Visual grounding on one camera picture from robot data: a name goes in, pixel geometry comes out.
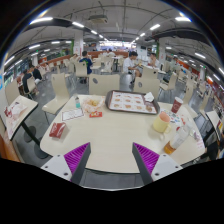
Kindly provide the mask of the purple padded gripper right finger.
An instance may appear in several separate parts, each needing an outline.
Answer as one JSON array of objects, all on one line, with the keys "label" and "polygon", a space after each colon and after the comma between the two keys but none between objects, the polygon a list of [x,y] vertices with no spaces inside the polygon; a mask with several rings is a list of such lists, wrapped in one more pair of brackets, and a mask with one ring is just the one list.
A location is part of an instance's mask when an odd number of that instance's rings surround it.
[{"label": "purple padded gripper right finger", "polygon": [[145,185],[182,169],[169,155],[159,155],[137,143],[133,144],[132,153]]}]

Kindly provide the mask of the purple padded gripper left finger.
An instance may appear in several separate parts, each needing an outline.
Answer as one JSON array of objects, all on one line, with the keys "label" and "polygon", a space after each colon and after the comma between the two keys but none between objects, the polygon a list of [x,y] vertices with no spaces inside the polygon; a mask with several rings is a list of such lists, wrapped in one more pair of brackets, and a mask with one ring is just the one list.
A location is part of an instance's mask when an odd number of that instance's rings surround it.
[{"label": "purple padded gripper left finger", "polygon": [[65,155],[53,156],[42,169],[79,185],[90,153],[91,145],[85,143]]}]

